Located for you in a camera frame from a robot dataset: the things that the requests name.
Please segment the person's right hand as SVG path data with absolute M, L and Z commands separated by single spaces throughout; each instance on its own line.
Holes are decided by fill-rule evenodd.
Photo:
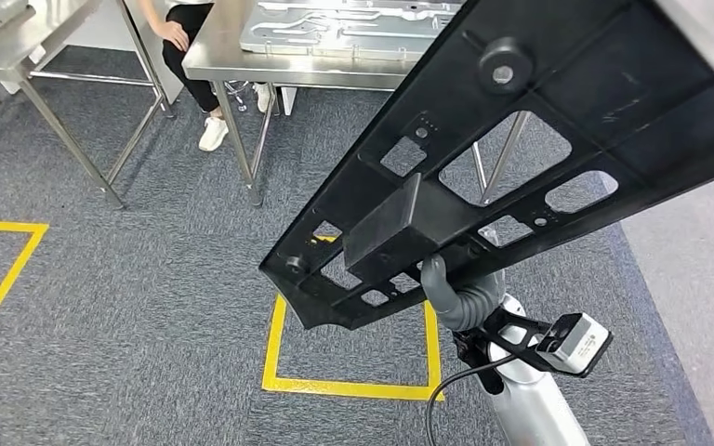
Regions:
M 179 51 L 186 52 L 189 49 L 189 36 L 178 22 L 173 20 L 155 20 L 150 24 L 150 26 L 157 36 L 171 43 Z

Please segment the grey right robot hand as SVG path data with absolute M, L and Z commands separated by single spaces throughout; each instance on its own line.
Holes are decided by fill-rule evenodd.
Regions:
M 422 263 L 420 283 L 431 307 L 442 324 L 456 332 L 468 330 L 473 322 L 473 310 L 468 299 L 459 295 L 446 279 L 446 265 L 440 255 Z

